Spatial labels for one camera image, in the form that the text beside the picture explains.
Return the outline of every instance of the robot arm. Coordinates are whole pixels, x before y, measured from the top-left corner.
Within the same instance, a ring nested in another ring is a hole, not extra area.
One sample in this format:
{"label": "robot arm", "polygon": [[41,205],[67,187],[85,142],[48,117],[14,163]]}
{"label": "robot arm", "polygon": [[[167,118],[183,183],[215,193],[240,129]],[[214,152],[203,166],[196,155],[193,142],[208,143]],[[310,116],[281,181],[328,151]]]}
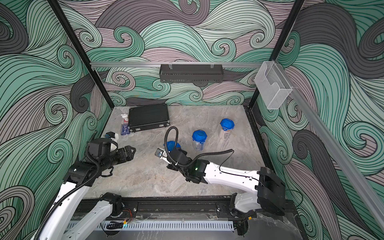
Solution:
{"label": "robot arm", "polygon": [[61,185],[59,193],[55,199],[57,205],[61,198],[75,189],[77,191],[62,200],[61,204],[56,206],[56,209],[50,216],[46,216],[42,223],[42,230],[38,235],[34,235],[32,239],[67,239],[67,240],[83,240],[99,225],[106,217],[118,217],[123,210],[121,196],[107,192],[102,195],[96,206],[89,212],[79,223],[64,234],[65,228],[82,198],[93,185],[94,180],[99,177],[107,177],[101,175],[101,172],[106,169],[111,169],[108,176],[112,175],[113,166],[131,161],[134,157],[136,149],[131,146],[118,148],[114,141],[115,134],[109,132],[107,138],[97,138],[89,142],[89,153],[94,160],[100,165],[100,171],[95,175],[96,166],[87,161],[76,161],[69,169],[64,177],[64,183]]}
{"label": "robot arm", "polygon": [[155,155],[168,163],[167,168],[181,172],[188,182],[223,184],[244,190],[237,194],[234,201],[236,210],[246,213],[254,209],[263,209],[275,215],[284,215],[285,184],[271,169],[262,167],[260,171],[239,170],[219,165],[207,160],[196,159],[194,162],[187,153],[177,147],[170,153],[158,148]]}

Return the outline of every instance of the blue lid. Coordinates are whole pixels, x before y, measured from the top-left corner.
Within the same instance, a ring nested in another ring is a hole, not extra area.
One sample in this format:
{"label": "blue lid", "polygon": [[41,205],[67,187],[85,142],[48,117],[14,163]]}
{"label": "blue lid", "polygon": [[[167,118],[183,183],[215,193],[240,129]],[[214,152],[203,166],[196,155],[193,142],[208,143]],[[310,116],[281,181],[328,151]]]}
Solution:
{"label": "blue lid", "polygon": [[235,127],[235,123],[228,118],[224,118],[223,120],[221,120],[220,125],[224,131],[231,130]]}
{"label": "blue lid", "polygon": [[168,141],[167,142],[168,151],[172,151],[174,147],[175,147],[175,141]]}
{"label": "blue lid", "polygon": [[203,130],[194,131],[192,139],[196,142],[203,143],[207,140],[207,134]]}

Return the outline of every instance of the plastic container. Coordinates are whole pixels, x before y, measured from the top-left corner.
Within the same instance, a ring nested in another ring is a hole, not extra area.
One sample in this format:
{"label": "plastic container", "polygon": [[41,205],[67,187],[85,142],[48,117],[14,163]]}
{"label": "plastic container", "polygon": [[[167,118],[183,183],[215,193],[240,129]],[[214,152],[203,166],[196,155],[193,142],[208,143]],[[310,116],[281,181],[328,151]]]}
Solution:
{"label": "plastic container", "polygon": [[207,140],[207,134],[203,130],[194,131],[192,134],[192,140],[195,144],[195,150],[203,151],[204,143]]}
{"label": "plastic container", "polygon": [[129,127],[128,127],[128,114],[124,113],[121,115],[122,121],[121,121],[121,136],[130,134]]}
{"label": "plastic container", "polygon": [[267,109],[279,109],[292,87],[284,68],[274,61],[264,61],[255,77],[255,84]]}
{"label": "plastic container", "polygon": [[228,118],[224,118],[221,120],[220,125],[220,138],[226,140],[231,135],[231,130],[235,127],[235,123]]}
{"label": "plastic container", "polygon": [[167,142],[167,148],[168,148],[168,151],[172,151],[173,148],[175,147],[175,141],[168,141]]}

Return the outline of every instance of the wall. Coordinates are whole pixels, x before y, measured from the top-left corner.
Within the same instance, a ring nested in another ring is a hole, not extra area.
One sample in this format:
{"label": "wall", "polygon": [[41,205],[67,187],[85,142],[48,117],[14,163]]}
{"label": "wall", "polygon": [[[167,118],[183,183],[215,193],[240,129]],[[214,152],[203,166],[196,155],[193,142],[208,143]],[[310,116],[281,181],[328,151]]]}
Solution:
{"label": "wall", "polygon": [[[330,0],[306,7],[278,61],[384,199],[383,17],[383,1]],[[260,132],[309,238],[384,239],[296,101],[288,97],[273,111],[261,97],[257,103]]]}
{"label": "wall", "polygon": [[30,239],[111,109],[46,0],[0,16],[0,238]]}
{"label": "wall", "polygon": [[[292,0],[59,2],[91,61],[265,61],[293,6]],[[159,68],[98,70],[115,105],[137,106],[248,104],[258,69],[229,68],[224,83],[198,86],[161,83]]]}

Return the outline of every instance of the gray marble surface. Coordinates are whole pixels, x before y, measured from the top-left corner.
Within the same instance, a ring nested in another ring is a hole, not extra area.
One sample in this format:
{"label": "gray marble surface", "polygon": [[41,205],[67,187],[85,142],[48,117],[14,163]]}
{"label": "gray marble surface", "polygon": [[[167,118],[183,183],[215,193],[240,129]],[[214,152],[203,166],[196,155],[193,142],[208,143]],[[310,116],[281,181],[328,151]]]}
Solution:
{"label": "gray marble surface", "polygon": [[[128,113],[129,108],[113,109],[103,135],[109,131],[120,133],[120,115]],[[171,126],[179,129],[178,143],[188,152],[189,157],[232,148],[235,152],[223,166],[244,170],[259,170],[264,166],[243,106],[169,106],[168,110]],[[235,122],[235,128],[227,141],[219,138],[220,121],[223,118]],[[199,129],[208,135],[202,152],[195,151],[192,144],[192,133]],[[166,130],[162,127],[120,136],[119,147],[131,145],[137,149],[134,159],[115,166],[113,176],[96,179],[85,198],[99,197],[105,192],[123,197],[230,195],[242,192],[220,184],[186,182],[181,173],[167,169],[167,163],[154,155],[158,147],[164,148]],[[168,141],[174,139],[175,131],[172,130]],[[205,156],[203,159],[221,164],[228,156]]]}

